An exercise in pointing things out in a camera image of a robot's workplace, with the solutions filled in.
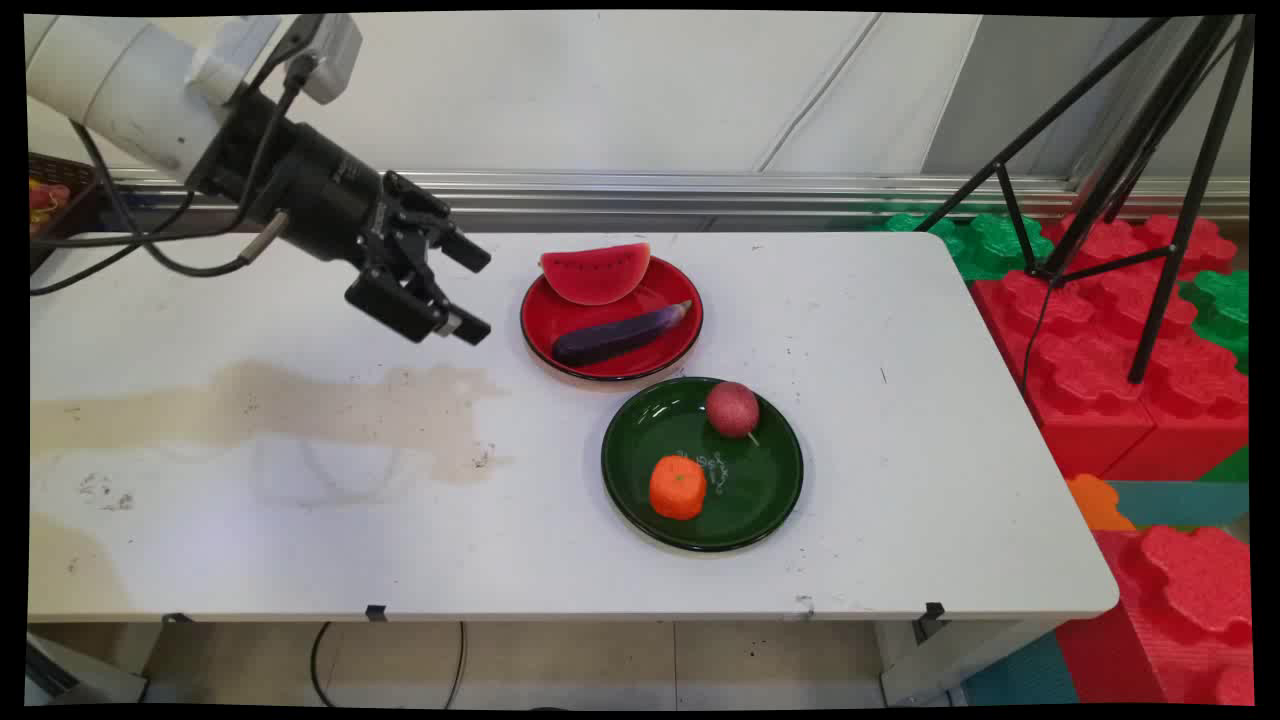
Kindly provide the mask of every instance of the toy orange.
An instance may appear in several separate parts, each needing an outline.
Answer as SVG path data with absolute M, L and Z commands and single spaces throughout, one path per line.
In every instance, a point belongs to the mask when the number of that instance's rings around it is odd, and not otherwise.
M 692 520 L 703 511 L 707 475 L 698 462 L 678 455 L 658 461 L 649 477 L 649 505 L 672 520 Z

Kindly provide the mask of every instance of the toy watermelon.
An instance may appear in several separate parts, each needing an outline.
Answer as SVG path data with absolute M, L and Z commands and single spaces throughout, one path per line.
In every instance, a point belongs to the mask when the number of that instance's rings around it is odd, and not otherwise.
M 552 290 L 564 300 L 577 305 L 608 305 L 640 284 L 649 269 L 649 243 L 544 252 L 539 265 Z

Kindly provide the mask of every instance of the black border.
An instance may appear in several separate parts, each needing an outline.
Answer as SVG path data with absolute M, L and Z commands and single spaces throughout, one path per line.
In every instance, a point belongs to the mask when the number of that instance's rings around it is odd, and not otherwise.
M 536 355 L 538 357 L 540 357 L 553 370 L 557 370 L 559 373 L 564 373 L 566 375 L 572 375 L 575 378 L 581 378 L 584 380 L 594 380 L 594 382 L 603 382 L 603 383 L 618 383 L 618 382 L 623 382 L 623 380 L 635 380 L 635 379 L 640 379 L 640 378 L 648 378 L 649 375 L 653 375 L 655 373 L 660 373 L 660 372 L 666 370 L 667 368 L 675 365 L 681 357 L 684 357 L 685 355 L 689 355 L 689 351 L 692 350 L 694 343 L 696 343 L 698 338 L 703 334 L 703 323 L 707 322 L 707 306 L 703 304 L 703 293 L 698 292 L 698 286 L 694 284 L 694 281 L 689 277 L 689 274 L 686 274 L 684 270 L 681 270 L 680 268 L 677 268 L 675 263 L 671 263 L 668 260 L 663 260 L 662 258 L 653 256 L 653 258 L 650 258 L 650 263 L 653 260 L 658 260 L 659 263 L 666 263 L 672 270 L 680 273 L 680 275 L 682 278 L 685 278 L 685 281 L 689 283 L 689 287 L 691 287 L 694 290 L 694 299 L 698 300 L 699 318 L 698 318 L 698 328 L 694 331 L 694 337 L 690 338 L 689 345 L 686 345 L 684 350 L 681 350 L 675 356 L 672 356 L 672 359 L 668 360 L 667 364 L 659 365 L 659 366 L 654 368 L 653 370 L 649 370 L 648 373 L 640 373 L 637 375 L 613 375 L 613 377 L 607 378 L 607 377 L 600 377 L 600 375 L 584 375 L 582 373 L 575 373 L 573 370 L 570 370 L 567 368 L 562 368 L 558 363 L 556 363 L 550 357 L 543 355 L 543 352 L 540 350 L 538 350 L 538 347 L 534 345 L 534 341 L 529 338 L 529 331 L 525 329 L 525 305 L 529 304 L 529 293 L 534 292 L 534 288 L 538 287 L 538 281 L 543 279 L 543 275 L 538 275 L 534 279 L 534 282 L 529 284 L 529 290 L 525 291 L 525 297 L 521 299 L 521 301 L 520 301 L 520 334 L 525 336 L 525 343 L 529 345 L 529 348 L 534 351 L 534 355 Z

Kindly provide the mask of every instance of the white table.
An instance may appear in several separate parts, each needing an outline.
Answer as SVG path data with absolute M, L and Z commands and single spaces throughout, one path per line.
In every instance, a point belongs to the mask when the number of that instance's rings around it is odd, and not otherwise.
M 959 273 L 924 233 L 489 234 L 449 296 L 479 347 L 412 345 L 285 242 L 225 278 L 136 252 L 31 302 L 29 621 L 835 619 L 883 625 L 891 703 L 955 684 L 1117 589 Z M 547 250 L 646 240 L 705 325 L 671 369 L 590 383 L 518 307 Z M 224 237 L 175 247 L 220 263 Z M 33 284 L 105 251 L 55 254 Z M 727 553 L 632 528 L 600 439 L 676 374 L 740 380 L 800 437 L 782 528 Z

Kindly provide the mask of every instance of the interlocking foam tile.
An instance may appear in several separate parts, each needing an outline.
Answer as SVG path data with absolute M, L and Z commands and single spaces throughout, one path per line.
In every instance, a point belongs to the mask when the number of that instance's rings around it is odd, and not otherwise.
M 987 322 L 1005 365 L 1019 379 L 1027 356 L 1027 340 L 1044 306 L 1044 281 L 1021 270 L 1010 270 L 998 281 L 977 281 L 970 287 L 974 304 Z M 1089 328 L 1093 315 L 1093 305 L 1076 292 L 1075 286 L 1061 287 L 1050 296 L 1041 336 L 1075 337 Z
M 1037 338 L 1027 396 L 1064 475 L 1101 473 L 1152 430 L 1126 369 L 1128 355 L 1094 334 Z
M 1044 282 L 1011 270 L 970 292 L 996 347 L 1020 382 L 1027 341 L 1044 304 Z M 1027 378 L 1027 398 L 1064 475 L 1101 474 L 1155 424 L 1125 379 L 1128 356 L 1092 329 L 1093 306 L 1073 286 L 1050 297 Z
M 1158 263 L 1143 263 L 1078 281 L 1080 296 L 1097 310 L 1096 328 L 1108 333 L 1119 347 L 1129 352 L 1138 347 L 1158 282 Z M 1170 296 L 1158 337 L 1188 337 L 1196 315 L 1194 305 L 1176 295 Z
M 1039 223 L 1023 215 L 1023 225 L 1032 245 L 1032 255 L 1039 260 L 1047 258 L 1053 251 L 1053 243 L 1041 234 Z M 959 236 L 964 241 L 964 249 L 960 255 L 952 255 L 952 259 L 965 282 L 998 281 L 1009 270 L 1025 265 L 1018 231 L 1007 215 L 977 215 L 960 228 Z
M 1148 250 L 1164 247 L 1172 242 L 1178 218 L 1152 215 L 1147 222 L 1134 228 L 1133 234 Z M 1235 258 L 1235 243 L 1217 232 L 1217 225 L 1204 218 L 1197 218 L 1192 224 L 1192 240 L 1178 268 L 1178 279 L 1189 281 L 1201 270 L 1231 272 L 1231 259 Z
M 1210 470 L 1202 483 L 1248 483 L 1249 482 L 1249 446 L 1235 451 L 1234 455 L 1219 462 L 1217 468 Z
M 1140 387 L 1155 429 L 1106 479 L 1192 482 L 1248 445 L 1249 379 L 1229 350 L 1194 336 L 1157 340 Z
M 988 666 L 964 683 L 969 705 L 1062 705 L 1079 702 L 1053 633 Z
M 888 232 L 915 232 L 916 225 L 919 225 L 924 218 L 924 215 L 899 213 L 886 220 L 882 229 Z M 960 237 L 956 224 L 950 219 L 942 218 L 937 223 L 933 223 L 933 227 L 929 228 L 928 232 L 942 238 L 942 242 L 947 246 L 947 252 L 951 254 L 952 261 L 964 255 L 965 241 Z
M 1056 246 L 1062 236 L 1066 234 L 1066 229 L 1071 227 L 1075 220 L 1075 213 L 1051 223 L 1044 227 L 1044 237 L 1053 242 Z M 1112 260 L 1120 260 L 1121 258 L 1129 258 L 1130 255 L 1137 255 L 1147 250 L 1133 234 L 1133 225 L 1124 220 L 1115 220 L 1112 223 L 1103 223 L 1101 220 L 1093 223 L 1089 228 L 1089 234 L 1085 236 L 1084 242 L 1079 245 L 1075 252 L 1075 258 L 1071 259 L 1071 264 L 1066 266 L 1066 272 L 1074 273 L 1076 270 L 1083 270 L 1085 268 L 1092 268 L 1094 265 L 1101 265 L 1102 263 L 1110 263 Z
M 1235 354 L 1236 369 L 1249 373 L 1249 273 L 1222 275 L 1203 270 L 1181 287 L 1181 296 L 1199 309 L 1196 334 Z
M 1217 528 L 1093 536 L 1120 603 L 1055 633 L 1080 701 L 1252 705 L 1249 547 Z
M 1075 498 L 1075 505 L 1091 530 L 1135 529 L 1134 524 L 1117 510 L 1120 496 L 1106 480 L 1082 474 L 1068 478 L 1066 487 L 1071 491 L 1071 497 Z
M 1116 482 L 1116 506 L 1135 525 L 1219 527 L 1249 511 L 1247 483 Z

